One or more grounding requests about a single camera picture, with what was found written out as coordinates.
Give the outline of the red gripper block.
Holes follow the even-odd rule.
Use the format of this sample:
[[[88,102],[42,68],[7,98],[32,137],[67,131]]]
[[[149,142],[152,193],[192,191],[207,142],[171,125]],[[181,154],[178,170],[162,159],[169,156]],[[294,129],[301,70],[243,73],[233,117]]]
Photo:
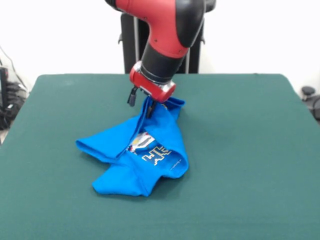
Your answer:
[[[157,102],[164,103],[165,101],[167,101],[176,89],[176,84],[172,80],[166,84],[156,84],[147,79],[137,69],[134,68],[132,68],[130,71],[129,79],[134,85],[127,100],[127,103],[130,107],[134,107],[136,104],[138,89],[142,89],[152,98],[147,108],[147,118],[152,117],[157,107]]]

